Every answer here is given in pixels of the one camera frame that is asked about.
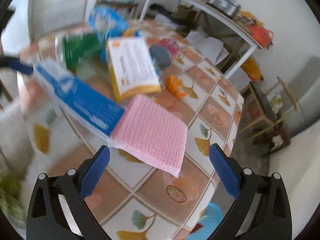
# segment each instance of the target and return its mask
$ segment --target red object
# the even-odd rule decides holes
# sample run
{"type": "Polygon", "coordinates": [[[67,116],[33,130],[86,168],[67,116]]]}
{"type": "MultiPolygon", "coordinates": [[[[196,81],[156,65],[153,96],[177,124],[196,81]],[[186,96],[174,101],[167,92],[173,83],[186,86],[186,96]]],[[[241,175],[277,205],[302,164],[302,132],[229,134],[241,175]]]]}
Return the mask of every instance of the red object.
{"type": "Polygon", "coordinates": [[[176,58],[179,50],[179,45],[174,39],[165,38],[159,42],[159,45],[167,48],[170,51],[172,60],[176,58]]]}
{"type": "Polygon", "coordinates": [[[202,228],[202,227],[203,227],[203,225],[201,225],[201,224],[196,224],[195,227],[193,228],[193,230],[190,232],[190,234],[198,231],[198,230],[199,230],[200,228],[202,228]]]}
{"type": "Polygon", "coordinates": [[[273,40],[273,32],[266,30],[265,28],[258,25],[250,25],[249,30],[251,36],[254,38],[262,47],[267,47],[273,40]]]}

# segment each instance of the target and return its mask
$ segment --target floor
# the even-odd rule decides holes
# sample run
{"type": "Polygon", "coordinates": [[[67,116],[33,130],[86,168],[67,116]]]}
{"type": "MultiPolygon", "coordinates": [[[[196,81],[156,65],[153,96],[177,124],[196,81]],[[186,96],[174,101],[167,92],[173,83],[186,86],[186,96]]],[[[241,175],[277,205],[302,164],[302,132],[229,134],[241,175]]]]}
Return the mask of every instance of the floor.
{"type": "MultiPolygon", "coordinates": [[[[240,127],[243,124],[243,118],[240,120],[240,127]]],[[[242,168],[250,168],[255,174],[266,176],[268,173],[268,160],[269,157],[263,157],[263,155],[270,150],[268,145],[254,145],[247,139],[247,133],[237,134],[236,140],[231,152],[232,158],[236,159],[242,168]]],[[[250,226],[251,220],[255,214],[256,208],[258,206],[260,196],[256,195],[252,206],[247,214],[244,223],[242,224],[238,234],[244,233],[250,226]]],[[[220,183],[214,193],[211,202],[215,203],[221,208],[223,216],[225,216],[230,209],[234,198],[227,194],[223,184],[220,183]]]]}

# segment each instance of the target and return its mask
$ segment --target ginkgo leaf pattern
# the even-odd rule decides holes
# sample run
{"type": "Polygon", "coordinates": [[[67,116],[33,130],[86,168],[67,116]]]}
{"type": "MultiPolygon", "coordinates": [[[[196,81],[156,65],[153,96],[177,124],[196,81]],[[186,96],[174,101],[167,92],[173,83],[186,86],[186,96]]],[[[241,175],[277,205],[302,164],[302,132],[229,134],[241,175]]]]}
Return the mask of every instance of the ginkgo leaf pattern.
{"type": "Polygon", "coordinates": [[[146,235],[147,235],[147,232],[150,230],[150,228],[153,226],[153,224],[156,221],[156,214],[154,214],[151,217],[153,217],[153,221],[152,221],[151,225],[146,230],[144,230],[142,232],[117,231],[118,238],[120,240],[148,240],[146,235]]]}
{"type": "Polygon", "coordinates": [[[199,99],[198,95],[193,90],[194,86],[195,86],[195,84],[194,84],[194,82],[192,82],[192,87],[182,86],[182,90],[184,92],[188,93],[188,96],[190,96],[191,98],[199,99]]]}
{"type": "Polygon", "coordinates": [[[176,57],[176,60],[180,63],[180,64],[183,64],[183,57],[176,57]]]}
{"type": "Polygon", "coordinates": [[[147,231],[143,232],[130,232],[118,231],[117,235],[120,240],[148,240],[146,237],[147,231]]]}
{"type": "Polygon", "coordinates": [[[226,105],[226,106],[231,106],[228,99],[227,99],[227,95],[224,97],[222,95],[218,95],[220,100],[226,105]]]}
{"type": "Polygon", "coordinates": [[[134,157],[133,155],[131,155],[130,153],[128,153],[124,150],[118,150],[118,153],[120,156],[125,158],[130,163],[143,163],[143,161],[137,159],[136,157],[134,157]]]}
{"type": "Polygon", "coordinates": [[[204,156],[207,156],[207,157],[209,157],[209,149],[211,147],[211,144],[210,144],[211,135],[212,135],[212,130],[210,129],[209,139],[205,140],[201,138],[195,138],[195,142],[199,152],[201,152],[204,156]]]}
{"type": "Polygon", "coordinates": [[[210,74],[216,76],[216,74],[213,72],[212,68],[206,67],[205,70],[208,71],[210,74]]]}
{"type": "Polygon", "coordinates": [[[204,127],[204,125],[203,124],[200,124],[200,131],[201,131],[201,133],[203,134],[203,136],[204,137],[208,137],[208,131],[209,131],[210,129],[207,129],[206,127],[204,127]]]}
{"type": "Polygon", "coordinates": [[[147,220],[149,218],[154,217],[155,214],[151,217],[147,217],[144,214],[142,214],[139,210],[135,210],[132,213],[131,221],[132,224],[137,228],[137,229],[143,229],[146,226],[147,220]]]}

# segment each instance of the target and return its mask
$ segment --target orange object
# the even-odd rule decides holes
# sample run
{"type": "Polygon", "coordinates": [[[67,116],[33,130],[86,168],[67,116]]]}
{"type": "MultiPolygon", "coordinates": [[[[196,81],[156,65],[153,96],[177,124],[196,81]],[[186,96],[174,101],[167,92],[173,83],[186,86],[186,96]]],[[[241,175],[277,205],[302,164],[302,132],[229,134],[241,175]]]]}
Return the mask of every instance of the orange object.
{"type": "Polygon", "coordinates": [[[170,77],[168,77],[165,85],[166,88],[177,98],[184,98],[189,94],[187,92],[182,93],[179,91],[179,87],[183,86],[183,82],[181,79],[176,78],[175,76],[171,75],[170,77]]]}
{"type": "Polygon", "coordinates": [[[258,25],[249,25],[251,36],[262,46],[267,47],[273,40],[273,32],[258,25]]]}

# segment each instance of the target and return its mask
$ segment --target pink sponge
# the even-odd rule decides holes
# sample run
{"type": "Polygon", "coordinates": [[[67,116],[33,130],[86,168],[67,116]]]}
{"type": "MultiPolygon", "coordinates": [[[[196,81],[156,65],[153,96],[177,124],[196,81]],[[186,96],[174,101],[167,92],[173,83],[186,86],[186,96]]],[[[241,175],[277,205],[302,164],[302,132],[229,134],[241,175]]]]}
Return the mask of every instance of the pink sponge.
{"type": "Polygon", "coordinates": [[[135,96],[110,138],[115,147],[178,177],[187,141],[187,126],[144,95],[135,96]]]}

